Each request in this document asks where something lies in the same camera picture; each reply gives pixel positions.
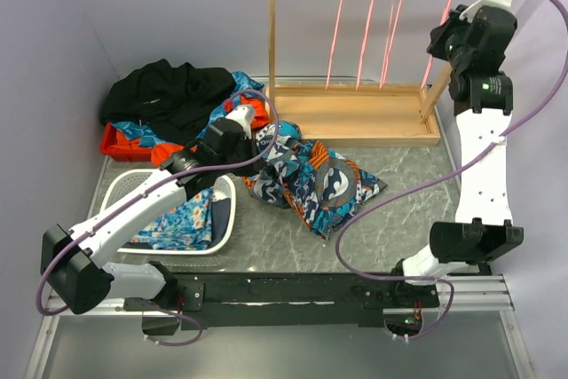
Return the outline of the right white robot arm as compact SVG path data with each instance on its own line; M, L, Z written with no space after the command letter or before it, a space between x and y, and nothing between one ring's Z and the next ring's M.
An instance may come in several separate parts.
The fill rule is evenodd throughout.
M524 240L513 224L507 196L507 140L513 83L501 72L517 19L496 6L466 12L463 6L430 33L428 52L451 67L448 91L461 141L461 194L452 222L436 222L429 243L400 260L388 289L408 306L433 291L434 282L467 265L486 264Z

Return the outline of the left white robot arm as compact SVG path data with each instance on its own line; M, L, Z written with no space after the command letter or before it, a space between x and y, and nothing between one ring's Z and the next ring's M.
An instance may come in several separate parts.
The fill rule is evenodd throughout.
M239 107L209 124L203 137L171 154L135 190L97 216L42 238L41 283L74 314L111 297L143 298L163 310L177 297L175 278L160 264L126 265L114 254L147 225L212 187L227 173L246 176L260 165L252 114Z

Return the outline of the blue orange patterned shorts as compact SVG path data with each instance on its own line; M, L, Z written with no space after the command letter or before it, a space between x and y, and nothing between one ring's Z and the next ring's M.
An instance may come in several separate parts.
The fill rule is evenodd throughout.
M310 232L324 240L387 187L379 177L321 141L303 139L295 123L270 123L255 138L260 150L272 138L276 141L265 154L265 166L259 173L243 179L249 195L292 209Z

